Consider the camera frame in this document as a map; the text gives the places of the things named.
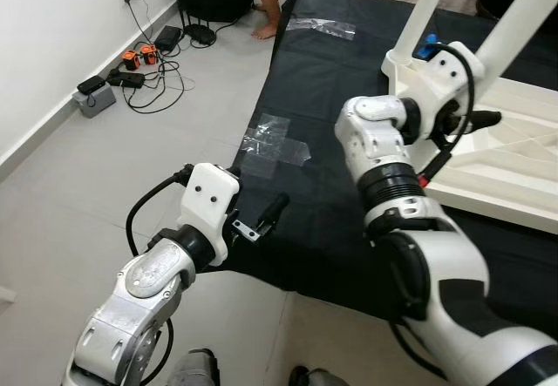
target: table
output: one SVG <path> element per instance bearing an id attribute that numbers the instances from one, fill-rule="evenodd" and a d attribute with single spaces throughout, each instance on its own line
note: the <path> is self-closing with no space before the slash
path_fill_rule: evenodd
<path id="1" fill-rule="evenodd" d="M 249 127 L 263 113 L 290 119 L 287 137 L 306 143 L 312 158 L 302 167 L 279 163 L 271 179 L 242 177 L 237 207 L 254 222 L 280 192 L 291 205 L 272 237 L 259 247 L 240 242 L 217 270 L 249 274 L 369 315 L 394 317 L 384 271 L 363 237 L 356 188 L 344 166 L 333 126 L 344 102 L 359 95 L 387 93 L 380 72 L 412 6 L 391 0 L 289 0 L 274 48 L 269 75 Z M 353 41 L 315 30 L 289 30 L 290 16 L 354 24 Z M 460 40 L 476 50 L 493 23 L 438 10 L 429 32 Z M 506 78 L 558 87 L 555 37 L 537 35 L 514 61 Z M 242 165 L 244 152 L 235 164 Z M 557 239 L 550 234 L 446 209 L 483 253 L 491 272 L 488 300 L 493 310 L 517 323 L 557 337 Z"/>

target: transparent tape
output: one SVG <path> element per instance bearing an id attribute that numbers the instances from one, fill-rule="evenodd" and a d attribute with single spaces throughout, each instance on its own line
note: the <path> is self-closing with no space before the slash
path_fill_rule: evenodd
<path id="1" fill-rule="evenodd" d="M 354 24 L 324 20 L 322 18 L 291 18 L 287 30 L 312 29 L 327 35 L 353 40 L 357 27 Z"/>
<path id="2" fill-rule="evenodd" d="M 311 158 L 308 145 L 285 138 L 289 125 L 289 119 L 263 114 L 258 126 L 247 130 L 241 145 L 242 173 L 271 179 L 278 162 L 303 166 Z"/>

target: bare foot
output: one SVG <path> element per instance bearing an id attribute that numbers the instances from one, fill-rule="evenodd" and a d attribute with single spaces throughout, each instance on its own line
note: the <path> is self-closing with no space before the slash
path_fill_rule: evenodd
<path id="1" fill-rule="evenodd" d="M 273 37 L 277 34 L 277 25 L 276 24 L 268 24 L 267 26 L 262 27 L 260 30 L 254 30 L 252 32 L 252 36 L 256 39 L 265 40 Z"/>

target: wall baseboard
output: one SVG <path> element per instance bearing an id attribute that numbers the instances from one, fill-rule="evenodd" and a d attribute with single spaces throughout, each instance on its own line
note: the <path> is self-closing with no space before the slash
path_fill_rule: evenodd
<path id="1" fill-rule="evenodd" d="M 153 30 L 161 29 L 168 20 L 178 11 L 177 0 L 173 0 L 167 7 L 163 8 L 152 21 Z M 115 68 L 121 60 L 122 53 L 137 42 L 143 40 L 143 35 L 138 30 L 128 42 L 114 52 L 93 75 L 106 77 L 108 72 Z M 71 94 L 66 96 L 49 114 L 47 114 L 37 125 L 35 125 L 25 136 L 23 136 L 6 154 L 0 157 L 0 182 L 4 181 L 22 162 L 27 159 L 51 134 L 53 134 L 76 110 Z"/>

